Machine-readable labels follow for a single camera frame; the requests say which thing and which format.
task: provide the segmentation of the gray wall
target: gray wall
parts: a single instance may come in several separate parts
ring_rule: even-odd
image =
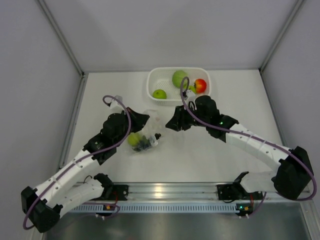
[[[308,153],[320,184],[320,1],[307,0],[263,77],[289,146]],[[314,198],[320,212],[320,194]]]
[[[2,1],[0,32],[0,235],[21,240],[21,190],[54,173],[80,77],[34,0]]]
[[[84,71],[257,69],[296,0],[45,0]]]

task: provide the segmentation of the apple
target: apple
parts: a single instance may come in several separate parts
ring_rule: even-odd
[[[167,99],[167,94],[162,89],[157,89],[153,92],[152,97],[155,99]]]
[[[176,71],[172,76],[173,85],[175,85],[177,88],[180,88],[182,79],[184,79],[184,77],[187,77],[187,76],[188,74],[182,70]],[[183,88],[186,88],[187,84],[188,84],[188,81],[185,80],[183,83]]]
[[[139,142],[141,141],[142,137],[140,136],[139,133],[130,133],[128,138],[127,138],[127,141],[128,141],[128,144],[132,147],[135,147],[139,144]]]
[[[189,86],[188,89],[194,92],[195,94],[197,93],[196,88],[194,86]]]
[[[205,80],[199,78],[194,81],[194,87],[197,94],[202,94],[206,91],[207,83]]]

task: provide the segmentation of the plastic basket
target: plastic basket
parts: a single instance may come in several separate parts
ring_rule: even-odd
[[[206,90],[201,95],[211,94],[211,80],[208,72],[198,67],[158,67],[153,69],[146,81],[146,92],[149,98],[157,105],[177,106],[181,105],[180,89],[172,83],[172,76],[175,71],[183,70],[190,78],[190,84],[193,85],[196,79],[203,79],[206,82]],[[157,99],[152,96],[157,89],[166,92],[167,99]]]

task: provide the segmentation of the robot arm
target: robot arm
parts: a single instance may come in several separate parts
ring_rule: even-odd
[[[128,134],[129,128],[130,132],[140,131],[150,116],[128,107],[126,113],[129,116],[126,116],[117,101],[108,103],[108,106],[113,113],[72,161],[42,184],[35,188],[28,186],[21,192],[22,210],[40,233],[51,229],[65,213],[80,204],[110,195],[113,183],[101,173],[89,182],[71,188],[117,152],[116,147]]]
[[[290,149],[262,140],[236,119],[220,114],[216,102],[209,96],[204,95],[196,99],[195,94],[188,90],[185,97],[188,110],[200,121],[191,116],[184,105],[177,106],[166,128],[186,131],[191,126],[206,127],[212,137],[244,150],[270,167],[271,171],[268,172],[241,173],[234,181],[237,188],[242,188],[247,193],[272,191],[291,200],[298,198],[311,177],[290,154],[297,157],[313,175],[308,154],[303,148],[297,146],[295,149]]]

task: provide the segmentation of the metal floor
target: metal floor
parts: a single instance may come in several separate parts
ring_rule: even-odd
[[[47,240],[310,240],[299,203],[265,203],[250,219],[219,213],[123,213],[102,220],[69,213]]]

